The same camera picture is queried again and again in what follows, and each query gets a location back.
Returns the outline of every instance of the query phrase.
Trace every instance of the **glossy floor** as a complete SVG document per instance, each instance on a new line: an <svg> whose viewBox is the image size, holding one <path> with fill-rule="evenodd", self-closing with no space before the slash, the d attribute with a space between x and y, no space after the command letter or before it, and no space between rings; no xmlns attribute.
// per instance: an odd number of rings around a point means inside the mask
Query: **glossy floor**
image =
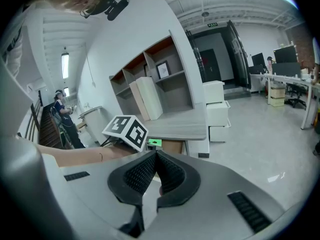
<svg viewBox="0 0 320 240"><path fill-rule="evenodd" d="M205 160L236 171L286 210L303 201L320 169L320 159L312 153L319 136L313 128L300 128L305 110L273 107L258 94L229 103L228 140L210 142L210 157Z"/></svg>

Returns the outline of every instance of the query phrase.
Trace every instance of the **exit sign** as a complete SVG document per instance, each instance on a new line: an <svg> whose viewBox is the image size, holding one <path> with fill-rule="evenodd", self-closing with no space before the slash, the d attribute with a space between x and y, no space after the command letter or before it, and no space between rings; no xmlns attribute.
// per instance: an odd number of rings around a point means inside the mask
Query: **exit sign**
<svg viewBox="0 0 320 240"><path fill-rule="evenodd" d="M217 27L218 26L218 23L210 23L210 24L208 24L208 27L209 28L212 28L212 27Z"/></svg>

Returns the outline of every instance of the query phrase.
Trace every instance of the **white desk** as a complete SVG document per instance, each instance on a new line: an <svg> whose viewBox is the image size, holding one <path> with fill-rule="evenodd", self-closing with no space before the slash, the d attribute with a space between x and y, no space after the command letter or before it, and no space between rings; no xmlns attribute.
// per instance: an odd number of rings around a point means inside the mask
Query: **white desk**
<svg viewBox="0 0 320 240"><path fill-rule="evenodd" d="M304 130L306 128L306 121L310 110L310 103L311 103L311 96L312 96L312 89L320 90L320 84L317 83L312 85L310 82L302 80L300 78L283 76L283 75L274 75L274 74L251 74L253 78L267 78L268 81L268 104L271 103L271 80L276 80L279 82L287 83L287 84L300 84L308 87L308 99L306 102L305 113L303 116L303 121L301 125L301 129ZM319 102L319 95L317 95L316 104ZM315 118L317 114L318 106L315 106L315 111L313 113L313 118Z"/></svg>

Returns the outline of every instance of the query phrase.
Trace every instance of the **green object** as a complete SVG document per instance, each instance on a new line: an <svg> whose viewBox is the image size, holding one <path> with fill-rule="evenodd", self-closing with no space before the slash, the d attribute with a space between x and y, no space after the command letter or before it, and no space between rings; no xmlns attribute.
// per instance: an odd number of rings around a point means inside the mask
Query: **green object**
<svg viewBox="0 0 320 240"><path fill-rule="evenodd" d="M217 26L218 26L218 23L216 23L216 22L208 24L209 28L217 27Z"/></svg>
<svg viewBox="0 0 320 240"><path fill-rule="evenodd" d="M148 140L148 144L161 147L162 146L162 139L150 138Z"/></svg>

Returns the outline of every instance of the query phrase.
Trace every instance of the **brick wall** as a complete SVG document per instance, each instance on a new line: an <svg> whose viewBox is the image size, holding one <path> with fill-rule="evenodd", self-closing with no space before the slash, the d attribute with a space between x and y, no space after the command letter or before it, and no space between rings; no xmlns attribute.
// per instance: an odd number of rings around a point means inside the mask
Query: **brick wall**
<svg viewBox="0 0 320 240"><path fill-rule="evenodd" d="M299 63L313 69L315 66L314 49L312 45L312 35L306 24L300 24L286 31L289 42L293 41L296 45Z"/></svg>

